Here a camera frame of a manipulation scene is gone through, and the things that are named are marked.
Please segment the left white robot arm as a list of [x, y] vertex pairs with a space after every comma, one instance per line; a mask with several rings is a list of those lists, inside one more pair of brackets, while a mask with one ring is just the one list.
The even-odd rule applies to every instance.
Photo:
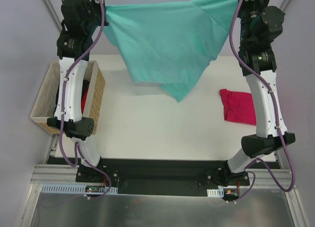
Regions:
[[81, 96], [90, 51], [107, 26], [105, 0], [62, 0], [62, 30], [57, 40], [60, 66], [58, 102], [47, 125], [60, 131], [60, 152], [71, 167], [93, 182], [107, 177], [99, 167], [100, 154], [91, 135], [92, 118], [83, 117]]

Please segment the teal t shirt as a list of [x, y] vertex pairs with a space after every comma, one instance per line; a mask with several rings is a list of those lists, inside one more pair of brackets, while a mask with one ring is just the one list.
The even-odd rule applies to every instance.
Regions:
[[182, 101], [221, 52], [238, 0], [189, 0], [107, 7], [104, 33], [132, 80], [160, 84]]

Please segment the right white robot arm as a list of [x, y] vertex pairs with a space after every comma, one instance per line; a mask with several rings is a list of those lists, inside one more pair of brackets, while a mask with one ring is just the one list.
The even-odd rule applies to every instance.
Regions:
[[241, 149], [212, 175], [218, 185], [233, 185], [263, 156], [286, 150], [295, 142], [295, 134], [287, 131], [281, 115], [276, 58], [271, 46], [283, 32], [284, 16], [279, 8], [269, 5], [269, 0], [238, 0], [232, 20], [241, 20], [240, 47], [234, 47], [233, 27], [229, 43], [252, 94], [256, 133], [242, 137]]

